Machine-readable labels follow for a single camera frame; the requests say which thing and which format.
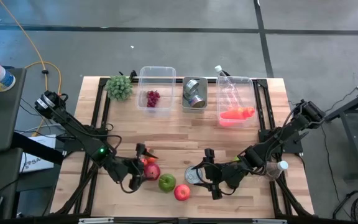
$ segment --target bottle cap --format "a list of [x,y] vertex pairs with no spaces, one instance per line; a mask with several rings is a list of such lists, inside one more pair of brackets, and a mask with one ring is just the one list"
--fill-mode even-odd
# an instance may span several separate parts
[[277,167],[279,170],[286,170],[288,169],[288,163],[285,161],[278,162]]
[[222,66],[220,66],[220,65],[216,66],[215,71],[218,72],[218,73],[221,72],[222,71]]

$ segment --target green artificial plant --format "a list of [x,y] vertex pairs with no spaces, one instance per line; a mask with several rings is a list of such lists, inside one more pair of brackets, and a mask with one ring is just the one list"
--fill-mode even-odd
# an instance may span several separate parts
[[105,89],[110,99],[124,101],[132,94],[131,80],[123,75],[112,76],[107,81]]

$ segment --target clear plastic container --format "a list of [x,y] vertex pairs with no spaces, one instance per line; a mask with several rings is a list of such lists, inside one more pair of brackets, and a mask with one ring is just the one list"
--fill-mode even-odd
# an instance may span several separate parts
[[[218,77],[216,103],[218,123],[225,128],[245,128],[255,124],[257,108],[255,104],[254,84],[247,77]],[[246,119],[227,117],[232,110],[253,109],[254,113]]]
[[[171,112],[177,72],[171,67],[147,66],[140,70],[136,105],[149,114],[163,115]],[[155,107],[147,107],[147,92],[157,91],[160,98]]]

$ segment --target red grapes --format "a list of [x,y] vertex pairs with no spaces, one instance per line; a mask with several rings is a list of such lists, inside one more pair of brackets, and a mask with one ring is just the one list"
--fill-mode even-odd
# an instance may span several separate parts
[[155,105],[158,102],[158,99],[160,98],[160,93],[155,91],[148,91],[146,94],[147,98],[147,107],[155,107]]

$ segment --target yellow cable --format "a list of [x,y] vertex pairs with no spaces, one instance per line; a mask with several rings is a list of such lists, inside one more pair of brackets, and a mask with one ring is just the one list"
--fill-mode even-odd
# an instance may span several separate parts
[[[31,40],[31,38],[29,37],[29,35],[27,34],[27,32],[23,29],[23,27],[20,25],[20,23],[17,21],[17,19],[13,16],[13,14],[10,12],[10,10],[5,6],[5,4],[3,3],[2,0],[0,0],[0,3],[1,3],[1,5],[5,8],[5,10],[7,11],[7,13],[9,13],[9,15],[12,17],[12,19],[15,20],[16,24],[20,27],[20,29],[23,31],[24,35],[28,38],[28,40],[30,41],[30,43],[31,43],[31,45],[33,46],[34,50],[37,52],[38,57],[40,58],[40,62],[34,62],[34,63],[32,63],[32,64],[26,66],[25,68],[29,68],[29,67],[31,67],[31,66],[33,66],[33,65],[36,65],[36,64],[39,64],[39,63],[42,64],[42,68],[43,68],[44,70],[46,70],[45,64],[49,64],[49,65],[55,67],[56,70],[57,70],[57,72],[58,72],[58,74],[59,74],[58,94],[60,95],[60,89],[61,89],[61,87],[62,87],[62,74],[61,74],[59,68],[58,68],[56,65],[54,65],[54,64],[52,64],[52,63],[50,63],[50,62],[44,62],[44,60],[43,60],[42,57],[41,57],[40,52],[38,51],[37,47],[35,46],[35,44],[34,44],[33,41]],[[47,74],[45,74],[45,89],[48,90],[48,76],[47,76]],[[35,132],[32,136],[37,136],[37,135],[38,135],[37,132],[38,132],[38,130],[41,128],[43,122],[44,122],[44,119],[42,118],[40,125],[38,126],[36,132]]]
[[7,13],[9,13],[9,15],[11,15],[12,19],[15,20],[16,24],[20,27],[20,29],[22,29],[24,35],[28,38],[28,40],[30,41],[30,43],[32,44],[34,50],[37,52],[38,57],[40,58],[40,61],[42,63],[42,67],[44,68],[44,70],[46,70],[45,65],[44,65],[44,60],[42,60],[41,54],[38,51],[37,47],[35,46],[35,44],[32,42],[31,38],[29,37],[29,35],[27,35],[27,33],[25,32],[25,30],[23,29],[23,27],[19,24],[19,22],[16,20],[16,18],[13,16],[13,14],[10,12],[10,10],[5,6],[5,4],[2,2],[2,0],[0,0],[1,5],[5,8],[5,10],[7,11]]

